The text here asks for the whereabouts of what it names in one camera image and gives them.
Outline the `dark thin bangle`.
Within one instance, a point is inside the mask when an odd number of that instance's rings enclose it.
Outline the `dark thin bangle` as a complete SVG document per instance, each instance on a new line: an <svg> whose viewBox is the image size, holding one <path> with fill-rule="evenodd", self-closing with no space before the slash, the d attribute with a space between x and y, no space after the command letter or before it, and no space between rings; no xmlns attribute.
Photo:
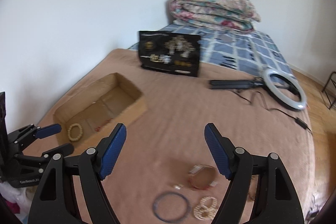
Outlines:
<svg viewBox="0 0 336 224"><path fill-rule="evenodd" d="M163 223L181 223L190 214L191 204L178 192L163 192L153 201L152 212Z"/></svg>

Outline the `pink white clothing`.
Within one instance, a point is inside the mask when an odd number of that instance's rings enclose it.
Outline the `pink white clothing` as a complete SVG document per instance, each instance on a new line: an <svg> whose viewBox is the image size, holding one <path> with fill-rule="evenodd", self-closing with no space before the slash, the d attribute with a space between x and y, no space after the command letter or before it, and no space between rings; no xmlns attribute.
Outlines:
<svg viewBox="0 0 336 224"><path fill-rule="evenodd" d="M27 197L27 189L14 188L8 182L1 182L1 195L21 223L27 223L31 206L31 201Z"/></svg>

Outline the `open cardboard box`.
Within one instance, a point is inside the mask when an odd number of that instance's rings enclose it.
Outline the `open cardboard box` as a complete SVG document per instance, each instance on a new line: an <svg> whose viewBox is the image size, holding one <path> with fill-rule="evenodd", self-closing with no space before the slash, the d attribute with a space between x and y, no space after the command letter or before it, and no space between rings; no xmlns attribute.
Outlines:
<svg viewBox="0 0 336 224"><path fill-rule="evenodd" d="M62 127L56 139L59 145L72 143L74 154L79 155L109 136L116 124L129 126L146 111L143 92L120 73L111 73L91 83L55 110L54 123ZM109 118L113 120L96 132L95 127Z"/></svg>

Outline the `small white earrings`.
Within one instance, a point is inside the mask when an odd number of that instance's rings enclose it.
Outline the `small white earrings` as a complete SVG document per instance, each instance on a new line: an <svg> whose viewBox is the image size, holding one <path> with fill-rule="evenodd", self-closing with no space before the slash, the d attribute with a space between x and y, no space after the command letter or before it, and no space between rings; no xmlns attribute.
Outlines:
<svg viewBox="0 0 336 224"><path fill-rule="evenodd" d="M178 185L175 185L174 188L177 189L177 190L180 190L180 189L183 188L183 185L182 184L178 184Z"/></svg>

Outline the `blue checkered bed sheet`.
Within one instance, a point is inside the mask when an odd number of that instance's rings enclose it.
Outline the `blue checkered bed sheet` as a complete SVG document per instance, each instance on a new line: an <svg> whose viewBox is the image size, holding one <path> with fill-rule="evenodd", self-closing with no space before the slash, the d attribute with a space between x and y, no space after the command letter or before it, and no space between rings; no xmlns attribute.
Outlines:
<svg viewBox="0 0 336 224"><path fill-rule="evenodd" d="M163 31L199 35L200 61L234 69L260 77L267 68L293 76L289 64L269 35L260 31L242 34L208 28L178 25L165 26Z"/></svg>

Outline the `black snack bag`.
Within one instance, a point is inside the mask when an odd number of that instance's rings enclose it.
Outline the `black snack bag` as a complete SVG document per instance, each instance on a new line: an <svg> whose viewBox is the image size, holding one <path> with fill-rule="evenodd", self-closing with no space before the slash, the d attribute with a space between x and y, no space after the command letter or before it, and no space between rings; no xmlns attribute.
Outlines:
<svg viewBox="0 0 336 224"><path fill-rule="evenodd" d="M201 36L168 31L140 31L138 58L143 69L197 77Z"/></svg>

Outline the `black clothes rack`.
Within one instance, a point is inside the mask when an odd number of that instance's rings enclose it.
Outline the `black clothes rack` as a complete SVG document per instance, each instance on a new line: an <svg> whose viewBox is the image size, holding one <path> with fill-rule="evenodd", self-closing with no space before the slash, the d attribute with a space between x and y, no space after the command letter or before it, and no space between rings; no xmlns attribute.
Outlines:
<svg viewBox="0 0 336 224"><path fill-rule="evenodd" d="M333 71L330 73L329 78L327 79L326 84L324 85L322 89L322 93L325 94L327 98L327 109L331 110L332 108L335 108L335 74L336 71Z"/></svg>

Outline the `folded floral quilt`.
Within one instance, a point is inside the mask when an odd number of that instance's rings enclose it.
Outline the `folded floral quilt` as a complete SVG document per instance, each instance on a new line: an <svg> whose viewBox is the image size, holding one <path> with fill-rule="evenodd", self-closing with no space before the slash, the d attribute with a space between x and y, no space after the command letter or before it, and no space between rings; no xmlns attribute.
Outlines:
<svg viewBox="0 0 336 224"><path fill-rule="evenodd" d="M176 24L216 31L249 33L261 22L250 0L172 0L169 11Z"/></svg>

